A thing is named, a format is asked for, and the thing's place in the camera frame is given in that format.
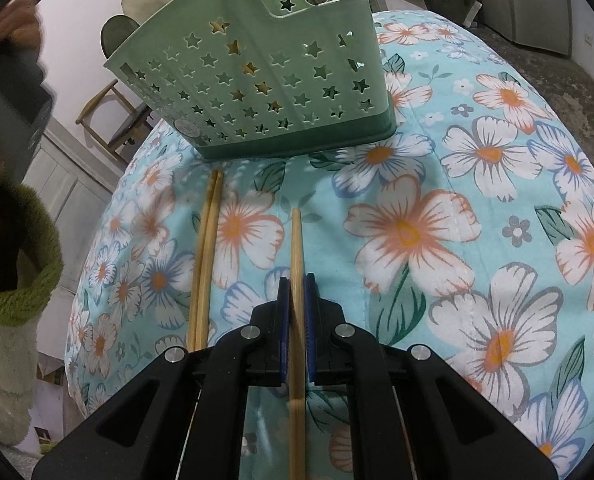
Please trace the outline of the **green fleece sleeve forearm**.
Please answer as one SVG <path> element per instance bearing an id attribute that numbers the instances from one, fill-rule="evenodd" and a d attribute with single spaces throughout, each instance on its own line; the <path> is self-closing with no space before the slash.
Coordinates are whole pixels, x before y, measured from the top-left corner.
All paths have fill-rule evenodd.
<path id="1" fill-rule="evenodd" d="M 30 426 L 37 328 L 63 272 L 60 234 L 37 193 L 0 179 L 0 444 Z"/>

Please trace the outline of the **left hand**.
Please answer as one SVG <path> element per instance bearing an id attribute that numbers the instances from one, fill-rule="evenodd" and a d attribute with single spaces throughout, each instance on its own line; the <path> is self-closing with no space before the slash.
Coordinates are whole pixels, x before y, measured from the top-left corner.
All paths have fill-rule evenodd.
<path id="1" fill-rule="evenodd" d="M 42 30 L 37 0 L 10 0 L 0 11 L 0 42 L 9 41 L 14 48 L 38 54 Z"/>

